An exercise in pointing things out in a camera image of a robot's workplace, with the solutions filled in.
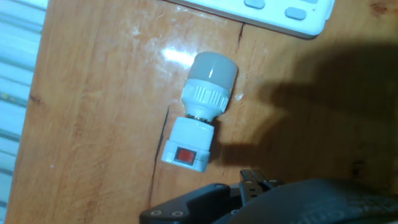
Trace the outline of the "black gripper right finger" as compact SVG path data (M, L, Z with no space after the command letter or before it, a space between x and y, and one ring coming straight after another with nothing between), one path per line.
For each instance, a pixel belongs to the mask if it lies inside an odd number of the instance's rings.
M268 179L261 170L257 171L257 181L264 190L274 189L284 184L281 180Z

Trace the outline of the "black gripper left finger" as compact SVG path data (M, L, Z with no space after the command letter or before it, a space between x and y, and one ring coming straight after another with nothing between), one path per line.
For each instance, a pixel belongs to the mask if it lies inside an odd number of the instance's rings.
M250 200L264 192L264 174L240 171L237 184L215 183L144 210L140 224L227 223Z

